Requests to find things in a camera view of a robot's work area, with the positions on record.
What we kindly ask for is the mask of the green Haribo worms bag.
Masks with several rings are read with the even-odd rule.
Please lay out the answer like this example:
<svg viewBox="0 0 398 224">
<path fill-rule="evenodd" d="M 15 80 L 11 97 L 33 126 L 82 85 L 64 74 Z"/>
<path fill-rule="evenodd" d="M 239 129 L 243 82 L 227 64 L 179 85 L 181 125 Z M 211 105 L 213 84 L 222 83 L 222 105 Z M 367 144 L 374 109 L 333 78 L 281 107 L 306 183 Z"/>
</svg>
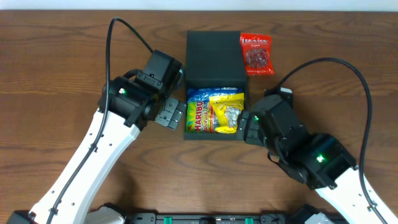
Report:
<svg viewBox="0 0 398 224">
<path fill-rule="evenodd" d="M 208 101 L 191 101 L 187 105 L 186 132 L 214 133 L 215 114 Z"/>
</svg>

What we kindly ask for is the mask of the yellow candy bag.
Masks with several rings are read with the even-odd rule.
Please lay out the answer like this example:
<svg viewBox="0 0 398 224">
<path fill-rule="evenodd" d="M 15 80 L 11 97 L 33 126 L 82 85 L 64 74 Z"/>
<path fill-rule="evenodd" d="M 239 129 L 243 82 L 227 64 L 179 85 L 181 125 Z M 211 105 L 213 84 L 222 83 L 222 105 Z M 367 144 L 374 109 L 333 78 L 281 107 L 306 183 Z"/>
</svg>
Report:
<svg viewBox="0 0 398 224">
<path fill-rule="evenodd" d="M 234 134 L 238 128 L 238 116 L 244 109 L 244 93 L 211 96 L 210 105 L 218 119 L 215 132 Z"/>
</svg>

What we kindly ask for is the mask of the long blue snack packet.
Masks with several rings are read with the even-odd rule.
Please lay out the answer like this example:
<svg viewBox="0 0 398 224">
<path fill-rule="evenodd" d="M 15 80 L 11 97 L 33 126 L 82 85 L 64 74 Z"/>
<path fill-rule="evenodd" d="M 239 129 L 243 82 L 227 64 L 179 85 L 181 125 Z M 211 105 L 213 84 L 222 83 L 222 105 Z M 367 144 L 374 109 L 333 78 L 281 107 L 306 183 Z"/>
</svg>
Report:
<svg viewBox="0 0 398 224">
<path fill-rule="evenodd" d="M 233 95 L 242 92 L 242 88 L 235 87 L 190 88 L 187 90 L 187 102 L 202 101 L 207 103 L 211 96 Z"/>
</svg>

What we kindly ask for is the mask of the red candy bag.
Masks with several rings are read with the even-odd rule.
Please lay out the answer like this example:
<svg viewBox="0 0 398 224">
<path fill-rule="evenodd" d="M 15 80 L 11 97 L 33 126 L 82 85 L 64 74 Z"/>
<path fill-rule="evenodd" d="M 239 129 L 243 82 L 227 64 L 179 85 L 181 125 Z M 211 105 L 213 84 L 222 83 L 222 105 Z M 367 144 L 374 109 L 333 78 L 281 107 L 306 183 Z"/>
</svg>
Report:
<svg viewBox="0 0 398 224">
<path fill-rule="evenodd" d="M 241 33 L 240 44 L 247 75 L 275 74 L 271 62 L 271 36 Z"/>
</svg>

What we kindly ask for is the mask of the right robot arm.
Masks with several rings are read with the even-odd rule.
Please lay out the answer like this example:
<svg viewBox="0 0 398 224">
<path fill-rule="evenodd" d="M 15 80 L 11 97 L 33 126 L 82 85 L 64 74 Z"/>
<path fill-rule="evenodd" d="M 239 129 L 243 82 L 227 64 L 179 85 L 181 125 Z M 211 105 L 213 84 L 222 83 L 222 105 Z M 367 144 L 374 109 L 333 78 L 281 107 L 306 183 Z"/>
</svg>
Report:
<svg viewBox="0 0 398 224">
<path fill-rule="evenodd" d="M 291 179 L 324 198 L 348 223 L 397 223 L 397 217 L 375 193 L 363 169 L 330 134 L 308 132 L 292 110 L 243 111 L 238 138 L 263 146 L 268 157 Z"/>
</svg>

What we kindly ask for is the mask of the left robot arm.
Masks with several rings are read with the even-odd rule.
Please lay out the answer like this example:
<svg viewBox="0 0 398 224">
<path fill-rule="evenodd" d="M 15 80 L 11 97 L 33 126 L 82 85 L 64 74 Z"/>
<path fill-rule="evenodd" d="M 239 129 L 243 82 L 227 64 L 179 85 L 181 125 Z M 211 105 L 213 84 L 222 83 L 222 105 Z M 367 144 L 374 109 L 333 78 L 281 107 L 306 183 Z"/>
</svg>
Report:
<svg viewBox="0 0 398 224">
<path fill-rule="evenodd" d="M 110 170 L 149 121 L 175 129 L 186 107 L 171 94 L 180 77 L 145 73 L 107 79 L 85 138 L 50 190 L 8 223 L 124 223 L 118 212 L 90 205 Z"/>
</svg>

